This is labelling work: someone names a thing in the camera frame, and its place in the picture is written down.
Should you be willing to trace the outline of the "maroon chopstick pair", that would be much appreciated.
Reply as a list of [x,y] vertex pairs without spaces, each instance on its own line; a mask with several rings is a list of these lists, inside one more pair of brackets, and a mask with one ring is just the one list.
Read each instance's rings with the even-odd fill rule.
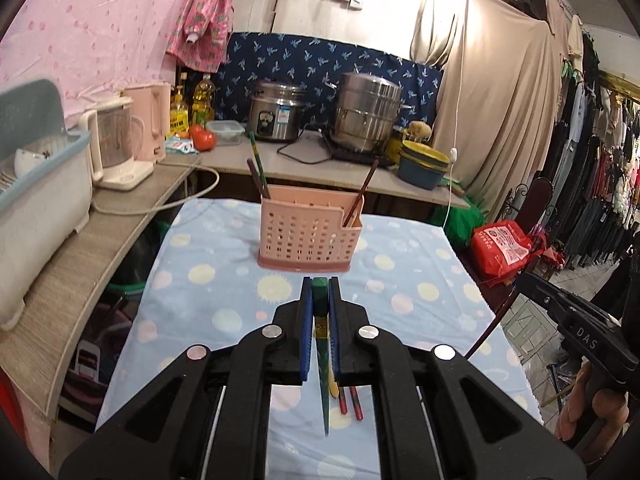
[[471,348],[469,348],[468,352],[465,353],[465,359],[469,359],[477,350],[480,348],[482,344],[486,341],[486,339],[491,335],[491,333],[496,329],[496,327],[501,323],[502,319],[506,315],[506,312],[510,310],[512,304],[514,303],[516,297],[518,296],[518,291],[515,288],[512,288],[510,292],[506,295],[506,298],[503,299],[503,302],[499,304],[498,310],[494,319],[487,326],[486,330],[480,335],[480,338],[474,342]]

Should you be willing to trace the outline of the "green plastic bag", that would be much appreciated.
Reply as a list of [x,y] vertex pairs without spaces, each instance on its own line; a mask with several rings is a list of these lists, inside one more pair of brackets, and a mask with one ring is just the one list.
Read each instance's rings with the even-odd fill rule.
[[447,240],[453,248],[468,246],[473,232],[486,224],[483,211],[472,200],[464,198],[468,209],[437,206],[428,223],[444,229]]

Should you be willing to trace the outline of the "silver rice cooker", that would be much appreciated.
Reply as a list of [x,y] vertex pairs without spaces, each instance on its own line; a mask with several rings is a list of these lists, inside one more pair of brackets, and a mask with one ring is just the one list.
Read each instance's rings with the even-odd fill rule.
[[258,80],[250,95],[246,132],[258,140],[293,142],[302,128],[304,106],[301,86]]

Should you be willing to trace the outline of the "red tomato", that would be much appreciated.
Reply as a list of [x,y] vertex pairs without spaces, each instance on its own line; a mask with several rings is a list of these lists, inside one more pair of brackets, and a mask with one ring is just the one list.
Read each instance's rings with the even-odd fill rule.
[[189,128],[189,136],[198,152],[213,151],[216,146],[216,136],[200,125],[192,125]]

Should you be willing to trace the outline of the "red chopstick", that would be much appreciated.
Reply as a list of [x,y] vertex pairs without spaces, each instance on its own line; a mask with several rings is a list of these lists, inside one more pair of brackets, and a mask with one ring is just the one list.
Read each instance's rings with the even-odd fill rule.
[[355,417],[358,422],[363,420],[363,412],[359,399],[357,387],[349,387],[350,398],[352,399],[352,407],[354,408]]
[[338,386],[338,405],[340,406],[340,412],[342,415],[347,415],[348,407],[346,402],[345,391],[343,387]]

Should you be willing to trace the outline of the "dish drainer box with lid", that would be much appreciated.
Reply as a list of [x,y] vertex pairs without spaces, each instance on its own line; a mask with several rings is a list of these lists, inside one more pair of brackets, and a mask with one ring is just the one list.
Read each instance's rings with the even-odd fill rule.
[[89,219],[90,133],[68,130],[47,79],[1,92],[1,328],[20,320],[42,268]]

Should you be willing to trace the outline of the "cooking oil bottle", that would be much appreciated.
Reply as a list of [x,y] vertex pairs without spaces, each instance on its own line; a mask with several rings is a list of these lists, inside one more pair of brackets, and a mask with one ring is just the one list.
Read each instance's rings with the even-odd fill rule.
[[206,122],[214,119],[213,98],[215,86],[211,74],[204,74],[195,86],[191,104],[191,125],[205,127]]

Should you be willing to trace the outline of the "green chopstick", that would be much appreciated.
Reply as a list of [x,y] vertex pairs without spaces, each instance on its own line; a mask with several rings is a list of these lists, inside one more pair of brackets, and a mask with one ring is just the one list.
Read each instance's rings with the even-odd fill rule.
[[326,278],[311,281],[312,314],[314,315],[314,340],[317,348],[317,363],[320,382],[323,431],[330,430],[330,357],[329,357],[329,282]]
[[250,138],[250,145],[252,146],[252,151],[253,151],[255,164],[258,171],[258,176],[260,177],[260,180],[262,180],[262,190],[264,191],[264,196],[265,198],[268,198],[268,200],[270,200],[271,196],[270,196],[269,186],[268,186],[267,178],[265,175],[264,167],[262,166],[262,159],[260,158],[254,131],[250,130],[250,132],[248,133],[248,137]]

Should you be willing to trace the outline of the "clear food container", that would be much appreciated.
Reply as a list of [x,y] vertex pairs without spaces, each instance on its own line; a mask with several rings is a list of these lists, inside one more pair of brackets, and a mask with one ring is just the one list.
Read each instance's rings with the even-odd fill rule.
[[245,133],[245,128],[235,120],[211,120],[205,128],[213,133],[218,146],[238,145]]

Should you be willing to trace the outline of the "dark brown chopstick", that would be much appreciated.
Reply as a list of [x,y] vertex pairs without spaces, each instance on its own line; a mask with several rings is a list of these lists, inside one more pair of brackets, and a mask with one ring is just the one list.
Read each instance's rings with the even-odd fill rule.
[[378,164],[380,163],[380,160],[378,158],[376,158],[372,164],[372,166],[370,167],[368,173],[367,173],[367,177],[364,178],[362,185],[360,186],[360,189],[358,190],[358,193],[356,195],[356,197],[354,198],[354,200],[352,201],[352,204],[349,207],[348,213],[345,214],[345,217],[343,219],[343,223],[342,223],[342,227],[343,228],[348,228],[350,226],[350,224],[352,223],[352,218],[354,218],[354,215],[356,214],[356,210],[358,205],[360,204],[360,202],[363,199],[363,195],[364,193],[367,191],[367,188],[373,178],[373,176],[375,175],[375,171],[378,169]]

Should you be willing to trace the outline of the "black induction cooker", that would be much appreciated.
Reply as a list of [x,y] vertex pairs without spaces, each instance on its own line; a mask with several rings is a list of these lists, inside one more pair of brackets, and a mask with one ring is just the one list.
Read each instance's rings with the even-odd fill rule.
[[323,136],[323,141],[328,148],[331,157],[341,162],[351,162],[352,164],[358,164],[370,167],[377,160],[380,168],[390,168],[395,166],[395,163],[384,154],[375,153],[360,153],[350,150],[349,148],[343,148],[341,145],[335,143],[328,134]]

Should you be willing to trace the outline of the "gold flower spoon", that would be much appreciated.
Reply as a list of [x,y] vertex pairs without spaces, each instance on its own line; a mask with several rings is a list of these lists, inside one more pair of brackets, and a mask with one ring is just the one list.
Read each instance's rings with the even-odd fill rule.
[[332,398],[337,399],[340,395],[340,388],[338,388],[337,382],[335,381],[332,364],[328,364],[328,383],[329,383],[329,393]]

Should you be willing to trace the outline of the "glass kettle white base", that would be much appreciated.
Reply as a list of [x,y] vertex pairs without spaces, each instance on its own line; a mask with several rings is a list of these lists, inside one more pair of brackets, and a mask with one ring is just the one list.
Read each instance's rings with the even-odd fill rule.
[[137,159],[134,130],[142,120],[131,113],[131,96],[103,101],[78,118],[78,127],[90,133],[90,164],[93,183],[98,188],[129,192],[149,177],[152,162]]

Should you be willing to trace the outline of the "pink electric kettle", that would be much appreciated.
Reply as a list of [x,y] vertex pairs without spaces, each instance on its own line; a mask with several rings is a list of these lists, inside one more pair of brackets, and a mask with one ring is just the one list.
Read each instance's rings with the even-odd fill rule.
[[134,137],[134,158],[156,164],[166,157],[165,136],[169,133],[170,84],[153,82],[128,87],[123,96],[132,99],[131,132]]

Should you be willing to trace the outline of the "dark maroon chopstick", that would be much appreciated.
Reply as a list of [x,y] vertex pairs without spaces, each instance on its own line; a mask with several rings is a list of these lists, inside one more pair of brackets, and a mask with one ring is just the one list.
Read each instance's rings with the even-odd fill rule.
[[248,169],[250,170],[250,175],[253,178],[253,181],[256,185],[256,188],[258,189],[260,196],[262,196],[262,198],[269,198],[268,192],[265,188],[265,185],[262,183],[262,178],[259,175],[259,172],[255,166],[254,160],[251,158],[248,158],[246,160],[246,163],[247,163]]

